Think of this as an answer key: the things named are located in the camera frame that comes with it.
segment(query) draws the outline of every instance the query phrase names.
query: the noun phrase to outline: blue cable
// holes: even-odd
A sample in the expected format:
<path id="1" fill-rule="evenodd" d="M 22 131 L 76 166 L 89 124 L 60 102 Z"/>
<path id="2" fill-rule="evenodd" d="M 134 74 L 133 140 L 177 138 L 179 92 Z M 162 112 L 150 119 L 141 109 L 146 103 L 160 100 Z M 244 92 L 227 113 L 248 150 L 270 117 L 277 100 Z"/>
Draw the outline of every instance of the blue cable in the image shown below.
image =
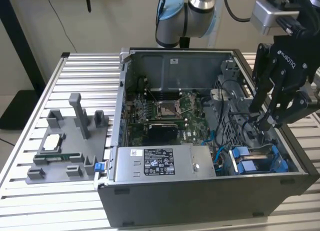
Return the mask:
<path id="1" fill-rule="evenodd" d="M 215 159 L 213 161 L 213 163 L 216 163 L 218 161 L 219 158 L 219 154 L 221 153 L 221 151 L 225 148 L 225 146 L 222 146 L 218 149 L 218 152 L 216 153 Z"/>
<path id="2" fill-rule="evenodd" d="M 204 146 L 207 142 L 211 142 L 212 140 L 214 140 L 214 138 L 215 138 L 215 131 L 212 130 L 212 131 L 210 132 L 210 139 L 207 139 L 207 140 L 203 141 L 203 142 L 201 143 L 201 146 Z"/>

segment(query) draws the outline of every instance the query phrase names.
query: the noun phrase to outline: black cable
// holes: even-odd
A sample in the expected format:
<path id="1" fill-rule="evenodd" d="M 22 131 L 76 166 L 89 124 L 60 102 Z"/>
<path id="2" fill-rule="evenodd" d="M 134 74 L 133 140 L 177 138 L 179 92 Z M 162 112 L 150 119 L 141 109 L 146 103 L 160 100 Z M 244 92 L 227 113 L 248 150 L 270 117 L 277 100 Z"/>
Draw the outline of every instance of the black cable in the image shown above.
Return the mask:
<path id="1" fill-rule="evenodd" d="M 226 79 L 225 81 L 222 82 L 221 88 L 224 89 L 224 84 L 225 84 L 226 82 L 229 82 L 229 81 L 230 81 L 230 82 L 235 82 L 235 83 L 237 83 L 238 85 L 240 85 L 239 82 L 238 82 L 237 80 L 235 80 L 235 79 Z"/>
<path id="2" fill-rule="evenodd" d="M 234 13 L 231 11 L 230 6 L 229 6 L 227 0 L 224 0 L 224 4 L 225 4 L 226 10 L 228 11 L 229 15 L 230 15 L 235 21 L 238 21 L 238 22 L 240 22 L 240 23 L 250 22 L 250 18 L 239 18 L 239 17 L 235 16 Z"/>
<path id="3" fill-rule="evenodd" d="M 317 11 L 313 8 L 312 3 L 310 0 L 296 0 L 306 11 L 310 21 L 312 22 L 314 33 L 313 35 L 316 36 L 320 32 L 320 18 Z"/>
<path id="4" fill-rule="evenodd" d="M 13 144 L 12 142 L 9 142 L 9 141 L 4 140 L 4 139 L 2 139 L 2 138 L 0 138 L 0 141 L 5 142 L 5 143 L 7 143 L 8 145 L 15 146 L 15 144 Z"/>
<path id="5" fill-rule="evenodd" d="M 246 121 L 244 121 L 244 123 L 241 126 L 241 135 L 243 137 L 243 141 L 246 141 L 246 138 L 245 138 L 245 126 L 246 126 L 247 123 L 248 123 L 248 121 L 246 120 Z"/>
<path id="6" fill-rule="evenodd" d="M 159 5 L 160 5 L 160 1 L 161 1 L 161 0 L 158 0 L 158 5 L 156 6 L 155 27 L 158 26 L 158 16 L 159 16 Z"/>
<path id="7" fill-rule="evenodd" d="M 160 21 L 160 16 L 162 15 L 162 12 L 164 11 L 166 0 L 162 0 L 161 4 L 160 1 L 158 1 L 158 5 L 156 7 L 156 20 L 155 20 L 155 40 L 157 40 L 157 31 L 158 31 L 158 25 Z"/>
<path id="8" fill-rule="evenodd" d="M 75 47 L 74 43 L 73 43 L 73 42 L 71 41 L 71 39 L 69 38 L 69 36 L 68 36 L 68 34 L 67 34 L 67 32 L 66 32 L 65 26 L 63 25 L 63 23 L 62 23 L 62 21 L 61 21 L 61 19 L 60 19 L 59 15 L 58 15 L 58 13 L 57 13 L 57 11 L 56 11 L 56 10 L 55 10 L 55 8 L 53 7 L 53 5 L 52 5 L 51 1 L 50 1 L 50 0 L 48 0 L 48 2 L 49 2 L 49 4 L 50 4 L 51 8 L 53 9 L 53 11 L 54 11 L 54 13 L 55 13 L 56 17 L 58 18 L 58 20 L 59 20 L 59 22 L 60 22 L 60 24 L 61 24 L 61 26 L 62 26 L 62 29 L 63 29 L 63 31 L 64 31 L 65 36 L 66 36 L 66 37 L 67 37 L 67 39 L 70 41 L 70 44 L 73 46 L 73 48 L 74 48 L 75 52 L 76 52 L 76 53 L 78 53 L 78 51 L 77 51 L 77 49 L 76 49 L 76 47 Z"/>

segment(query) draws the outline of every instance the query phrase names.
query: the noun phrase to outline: cable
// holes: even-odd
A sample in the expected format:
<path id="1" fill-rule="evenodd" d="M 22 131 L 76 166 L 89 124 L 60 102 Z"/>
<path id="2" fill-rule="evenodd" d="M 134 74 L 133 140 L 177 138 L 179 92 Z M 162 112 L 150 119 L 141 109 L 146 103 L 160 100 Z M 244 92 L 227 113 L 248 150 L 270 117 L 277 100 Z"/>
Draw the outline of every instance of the cable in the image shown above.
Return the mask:
<path id="1" fill-rule="evenodd" d="M 68 34 L 67 34 L 67 32 L 66 32 L 65 26 L 63 25 L 63 23 L 62 23 L 62 21 L 61 21 L 61 19 L 60 19 L 59 15 L 57 14 L 57 11 L 56 11 L 56 10 L 55 10 L 55 8 L 53 7 L 53 5 L 52 5 L 51 1 L 50 1 L 50 0 L 48 0 L 48 2 L 49 2 L 49 4 L 50 4 L 51 8 L 53 9 L 53 11 L 54 11 L 54 13 L 55 13 L 56 17 L 58 18 L 58 20 L 59 20 L 59 22 L 60 22 L 60 24 L 61 24 L 61 26 L 62 26 L 62 29 L 63 29 L 63 31 L 64 31 L 65 36 L 66 36 L 66 37 L 67 37 L 67 39 L 70 41 L 70 44 L 73 46 L 73 48 L 74 48 L 75 52 L 76 52 L 76 53 L 78 53 L 78 51 L 77 51 L 77 49 L 76 49 L 76 47 L 75 47 L 74 43 L 73 43 L 73 42 L 71 41 L 71 39 L 69 38 L 69 36 L 68 36 Z"/>
<path id="2" fill-rule="evenodd" d="M 161 4 L 160 4 L 161 0 L 158 0 L 158 5 L 156 7 L 156 19 L 155 19 L 155 40 L 157 41 L 157 31 L 158 31 L 158 25 L 159 25 L 159 21 L 160 21 L 160 16 L 162 15 L 162 12 L 164 11 L 164 7 L 165 7 L 165 3 L 166 0 L 162 0 Z"/>
<path id="3" fill-rule="evenodd" d="M 221 153 L 221 151 L 225 148 L 225 146 L 222 146 L 218 149 L 218 152 L 215 155 L 215 159 L 213 160 L 213 163 L 216 163 L 218 161 L 219 155 Z"/>
<path id="4" fill-rule="evenodd" d="M 265 145 L 262 145 L 260 147 L 248 147 L 248 150 L 259 150 L 259 149 L 262 149 L 264 147 L 267 147 L 267 146 L 273 146 L 274 144 L 273 143 L 267 143 Z"/>
<path id="5" fill-rule="evenodd" d="M 235 83 L 237 83 L 238 85 L 240 85 L 239 82 L 238 82 L 237 80 L 235 80 L 235 79 L 226 79 L 225 81 L 222 82 L 221 88 L 224 89 L 224 84 L 225 84 L 226 82 L 229 82 L 229 81 L 230 81 L 230 82 L 235 82 Z"/>
<path id="6" fill-rule="evenodd" d="M 310 0 L 296 0 L 303 8 L 305 8 L 310 21 L 312 22 L 314 33 L 313 35 L 316 36 L 320 32 L 320 18 L 317 14 L 317 11 L 313 8 L 312 3 Z"/>
<path id="7" fill-rule="evenodd" d="M 160 5 L 160 1 L 158 0 L 158 5 L 156 6 L 156 17 L 155 17 L 155 26 L 157 27 L 158 25 L 158 17 L 159 17 L 159 5 Z"/>
<path id="8" fill-rule="evenodd" d="M 240 22 L 240 23 L 250 22 L 250 18 L 239 18 L 239 17 L 235 16 L 234 13 L 231 11 L 230 6 L 229 6 L 227 0 L 224 0 L 224 4 L 225 4 L 226 10 L 228 11 L 229 15 L 230 15 L 231 18 L 233 18 L 235 21 Z"/>
<path id="9" fill-rule="evenodd" d="M 5 142 L 5 143 L 7 143 L 8 145 L 11 145 L 11 146 L 15 146 L 15 144 L 13 144 L 12 142 L 9 142 L 9 141 L 7 141 L 7 140 L 4 140 L 4 139 L 2 139 L 2 138 L 0 138 L 0 141 L 2 141 L 2 142 Z"/>
<path id="10" fill-rule="evenodd" d="M 205 143 L 207 143 L 207 142 L 213 141 L 213 140 L 214 140 L 214 137 L 215 137 L 215 132 L 212 130 L 212 131 L 210 132 L 210 139 L 204 140 L 204 141 L 201 143 L 201 146 L 204 146 Z"/>

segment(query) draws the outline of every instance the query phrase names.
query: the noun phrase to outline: aluminum extrusion table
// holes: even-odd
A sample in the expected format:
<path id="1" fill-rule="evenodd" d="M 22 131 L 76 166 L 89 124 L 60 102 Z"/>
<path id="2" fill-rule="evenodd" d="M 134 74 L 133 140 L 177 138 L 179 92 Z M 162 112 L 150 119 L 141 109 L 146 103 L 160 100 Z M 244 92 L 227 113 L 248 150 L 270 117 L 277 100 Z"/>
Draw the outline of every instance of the aluminum extrusion table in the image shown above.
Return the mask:
<path id="1" fill-rule="evenodd" d="M 244 53 L 253 67 L 254 53 Z M 50 109 L 74 116 L 68 98 L 80 92 L 88 115 L 109 115 L 105 142 L 108 155 L 119 83 L 118 54 L 71 54 L 61 58 L 38 105 L 0 174 L 0 231 L 112 230 L 92 181 L 27 185 L 25 179 L 44 136 Z M 289 125 L 320 172 L 320 119 L 309 115 Z M 304 231 L 320 230 L 320 180 L 303 195 L 287 198 L 268 218 L 147 227 L 144 231 Z"/>

